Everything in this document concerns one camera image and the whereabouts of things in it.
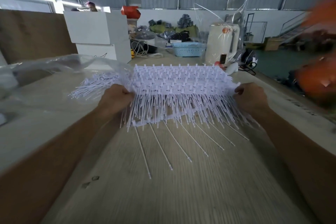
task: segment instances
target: forearm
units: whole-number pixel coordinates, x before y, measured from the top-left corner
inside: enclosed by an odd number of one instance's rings
[[[292,172],[301,192],[324,223],[336,219],[336,157],[270,108],[253,114]]]
[[[37,223],[105,123],[93,111],[0,177],[0,223]]]

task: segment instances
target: blue plastic basket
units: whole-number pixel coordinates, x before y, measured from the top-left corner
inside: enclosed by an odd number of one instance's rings
[[[197,42],[172,43],[171,45],[178,57],[200,57],[207,48],[206,44]]]

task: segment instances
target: white kettle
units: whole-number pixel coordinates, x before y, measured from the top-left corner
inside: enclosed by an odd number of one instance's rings
[[[226,54],[226,64],[237,52],[239,32],[240,27],[237,24],[216,23],[211,25],[205,52],[205,62],[214,64],[220,60],[222,54]]]

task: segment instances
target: warehouse floor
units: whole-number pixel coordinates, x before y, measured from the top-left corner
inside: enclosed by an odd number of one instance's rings
[[[290,70],[300,68],[319,55],[318,53],[291,50],[255,51],[258,54],[258,65],[255,70],[270,78],[276,76],[287,78]]]

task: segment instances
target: kettle handle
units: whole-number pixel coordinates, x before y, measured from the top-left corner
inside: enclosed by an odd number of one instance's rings
[[[230,57],[233,57],[237,52],[240,27],[238,25],[234,25],[232,26],[232,30],[234,32],[234,39],[233,39],[233,44],[232,44],[232,52],[229,53]]]

